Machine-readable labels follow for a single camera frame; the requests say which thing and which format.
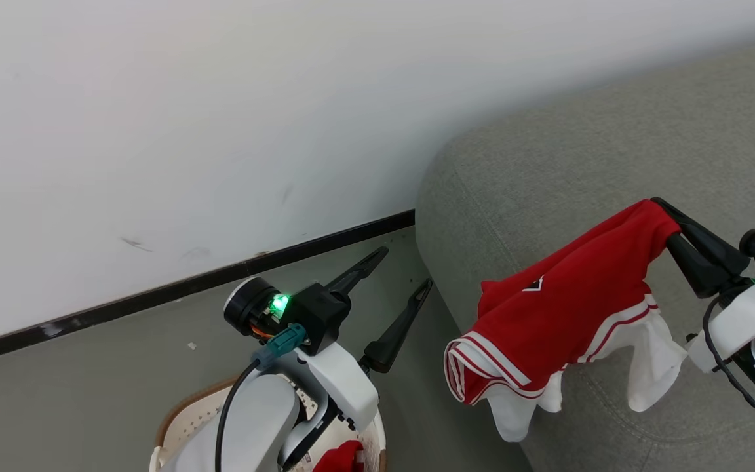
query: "red garment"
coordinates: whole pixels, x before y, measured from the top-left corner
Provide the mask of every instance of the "red garment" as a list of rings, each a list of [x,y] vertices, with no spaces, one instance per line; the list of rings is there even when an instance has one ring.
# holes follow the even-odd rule
[[[363,463],[357,462],[357,451],[362,451],[360,441],[345,441],[339,448],[327,451],[314,472],[363,472]]]
[[[510,384],[539,391],[567,364],[585,362],[609,316],[653,299],[644,281],[648,264],[679,232],[657,203],[639,201],[525,271],[482,282],[479,320],[471,332],[476,338],[469,341]],[[606,336],[615,326],[606,323]],[[477,392],[489,383],[478,376],[462,382],[466,391]]]

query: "orange wire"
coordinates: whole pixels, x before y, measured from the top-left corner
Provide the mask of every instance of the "orange wire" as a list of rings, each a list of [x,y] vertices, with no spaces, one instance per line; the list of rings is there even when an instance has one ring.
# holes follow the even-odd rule
[[[254,332],[255,334],[257,334],[258,336],[261,336],[262,338],[265,338],[265,340],[269,340],[270,338],[273,337],[272,334],[266,334],[266,332],[261,331],[258,328],[255,328],[255,326],[249,325],[249,327],[252,328],[252,332]]]

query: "white wall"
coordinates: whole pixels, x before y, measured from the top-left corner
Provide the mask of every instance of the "white wall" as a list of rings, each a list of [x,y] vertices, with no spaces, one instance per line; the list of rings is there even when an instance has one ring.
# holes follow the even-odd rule
[[[481,120],[754,38],[745,0],[0,0],[0,335],[407,210]]]

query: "gray floor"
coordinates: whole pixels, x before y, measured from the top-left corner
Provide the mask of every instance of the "gray floor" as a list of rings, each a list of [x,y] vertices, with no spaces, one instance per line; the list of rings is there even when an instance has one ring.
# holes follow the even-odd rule
[[[427,277],[411,228],[263,276],[297,290],[329,281],[380,245],[389,246],[389,255],[351,293],[354,308],[339,336],[360,353]],[[258,346],[222,319],[236,285],[0,356],[0,472],[147,470],[165,413],[186,395],[239,373]],[[374,374],[389,470],[530,470],[518,445],[499,439],[487,406],[461,405],[447,391],[441,355],[456,335],[434,291],[393,371]]]

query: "black baseboard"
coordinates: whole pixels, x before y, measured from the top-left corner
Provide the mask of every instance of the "black baseboard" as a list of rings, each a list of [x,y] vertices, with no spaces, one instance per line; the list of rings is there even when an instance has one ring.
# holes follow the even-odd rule
[[[71,334],[90,326],[100,325],[112,320],[138,313],[147,308],[158,307],[163,303],[202,292],[222,284],[238,281],[250,275],[260,274],[276,267],[288,265],[297,260],[336,250],[347,245],[353,245],[381,234],[410,227],[416,223],[414,211],[398,213],[378,221],[362,224],[343,230],[339,233],[329,234],[322,238],[313,239],[300,245],[284,248],[284,250],[261,254],[249,260],[244,260],[235,265],[229,265],[215,271],[206,272],[183,281],[174,282],[149,292],[139,293],[114,302],[79,311],[66,317],[60,317],[53,321],[31,326],[17,332],[11,332],[0,337],[0,355],[10,353],[23,347],[29,347],[42,341],[53,340],[60,336]]]

